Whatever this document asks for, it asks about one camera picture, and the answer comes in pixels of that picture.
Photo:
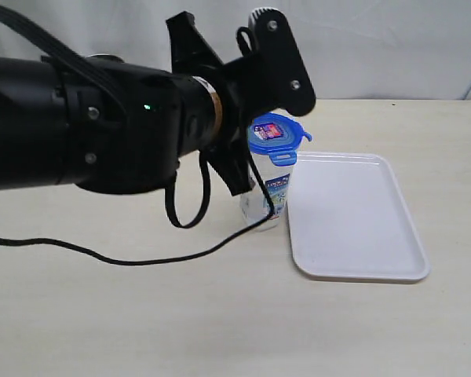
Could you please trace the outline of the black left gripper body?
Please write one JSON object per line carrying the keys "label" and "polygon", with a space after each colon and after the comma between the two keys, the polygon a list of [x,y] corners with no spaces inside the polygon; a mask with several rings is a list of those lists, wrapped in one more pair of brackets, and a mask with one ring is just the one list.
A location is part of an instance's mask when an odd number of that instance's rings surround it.
{"label": "black left gripper body", "polygon": [[254,118],[277,108],[293,116],[310,113],[316,104],[304,61],[284,13],[254,9],[236,40],[241,57],[223,62],[195,26],[190,12],[167,20],[173,73],[205,79],[221,100],[217,129],[206,148],[223,150],[245,141],[243,131]]}

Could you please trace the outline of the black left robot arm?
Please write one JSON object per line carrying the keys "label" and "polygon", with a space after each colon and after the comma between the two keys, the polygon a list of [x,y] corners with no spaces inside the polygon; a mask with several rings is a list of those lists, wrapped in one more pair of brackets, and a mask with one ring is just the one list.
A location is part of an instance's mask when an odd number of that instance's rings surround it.
{"label": "black left robot arm", "polygon": [[246,129],[277,108],[313,110],[316,95],[286,17],[255,9],[251,47],[222,61],[181,12],[166,22],[170,71],[82,57],[18,12],[0,23],[39,61],[0,57],[0,190],[74,184],[133,195],[164,189],[198,151],[237,196],[252,189]]}

